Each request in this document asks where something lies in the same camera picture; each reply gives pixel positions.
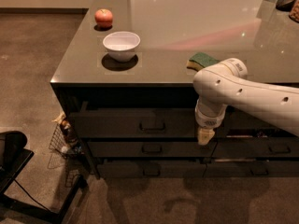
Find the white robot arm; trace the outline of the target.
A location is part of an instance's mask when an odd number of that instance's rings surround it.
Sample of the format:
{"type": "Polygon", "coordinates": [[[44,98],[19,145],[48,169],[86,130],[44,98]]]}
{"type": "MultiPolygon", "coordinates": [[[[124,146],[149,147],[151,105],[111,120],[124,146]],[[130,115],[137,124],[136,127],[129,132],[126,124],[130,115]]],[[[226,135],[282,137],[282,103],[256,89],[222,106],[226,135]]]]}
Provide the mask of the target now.
{"type": "Polygon", "coordinates": [[[213,138],[229,105],[299,135],[299,89],[248,81],[247,73],[240,60],[231,58],[195,74],[193,87],[199,95],[195,119],[200,145],[213,138]]]}

